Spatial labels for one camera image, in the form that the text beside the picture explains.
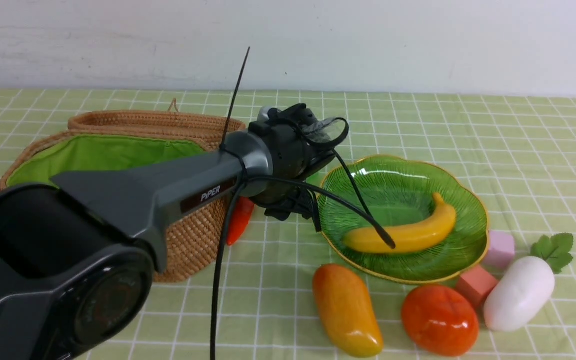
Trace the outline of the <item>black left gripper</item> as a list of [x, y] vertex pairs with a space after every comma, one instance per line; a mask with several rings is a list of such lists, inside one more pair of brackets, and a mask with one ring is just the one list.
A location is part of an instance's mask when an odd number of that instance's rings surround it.
[[286, 221], [292, 214], [313, 222], [315, 232], [322, 231], [317, 199], [318, 187], [307, 182], [273, 180], [268, 188], [253, 197], [253, 203], [265, 209], [265, 216]]

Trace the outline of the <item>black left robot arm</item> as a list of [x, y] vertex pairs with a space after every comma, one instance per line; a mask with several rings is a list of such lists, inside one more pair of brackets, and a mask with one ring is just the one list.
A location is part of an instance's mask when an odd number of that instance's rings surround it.
[[265, 107], [212, 152], [0, 191], [0, 360], [73, 360], [118, 335], [166, 269], [167, 228], [217, 199], [310, 217], [300, 191], [348, 130], [305, 104]]

